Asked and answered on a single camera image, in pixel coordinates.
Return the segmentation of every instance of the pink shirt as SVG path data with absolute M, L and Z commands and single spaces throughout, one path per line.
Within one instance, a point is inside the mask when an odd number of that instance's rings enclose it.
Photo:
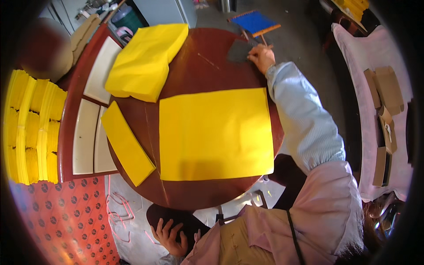
M 287 215 L 283 210 L 245 206 L 249 246 L 272 252 L 276 264 L 299 264 Z M 308 174 L 290 209 L 306 264 L 333 264 L 348 243 L 363 247 L 362 202 L 348 162 L 323 163 Z M 183 265 L 217 265 L 220 225 L 216 223 L 194 246 Z

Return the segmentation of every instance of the red floor mat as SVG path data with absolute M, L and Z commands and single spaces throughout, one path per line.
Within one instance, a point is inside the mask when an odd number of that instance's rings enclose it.
M 103 176 L 56 185 L 9 183 L 28 232 L 51 264 L 119 264 Z

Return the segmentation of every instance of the green container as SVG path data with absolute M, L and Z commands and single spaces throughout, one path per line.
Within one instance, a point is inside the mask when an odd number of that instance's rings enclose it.
M 138 28 L 143 28 L 143 24 L 138 19 L 137 14 L 129 6 L 120 12 L 117 12 L 112 18 L 112 23 L 115 24 L 117 28 L 127 27 L 133 34 L 137 32 Z

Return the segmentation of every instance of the stool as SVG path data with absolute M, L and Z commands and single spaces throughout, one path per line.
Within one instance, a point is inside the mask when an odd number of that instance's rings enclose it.
M 264 34 L 272 31 L 276 28 L 281 27 L 280 24 L 272 21 L 271 19 L 265 17 L 257 10 L 252 10 L 238 16 L 227 19 L 228 22 L 233 22 L 239 25 L 244 37 L 249 40 L 249 37 L 246 33 L 248 31 L 253 38 L 261 36 L 265 46 L 268 46 Z

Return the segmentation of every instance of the black strap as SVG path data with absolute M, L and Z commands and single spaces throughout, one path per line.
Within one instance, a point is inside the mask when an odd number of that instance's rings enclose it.
M 286 211 L 287 211 L 287 217 L 289 218 L 290 229 L 292 231 L 293 242 L 294 242 L 294 247 L 296 248 L 297 257 L 299 257 L 299 262 L 301 265 L 306 265 L 305 260 L 303 259 L 302 251 L 300 250 L 300 247 L 299 247 L 299 243 L 297 242 L 296 233 L 294 231 L 294 226 L 293 226 L 293 221 L 291 220 L 291 217 L 290 217 L 290 212 L 289 210 L 286 210 Z

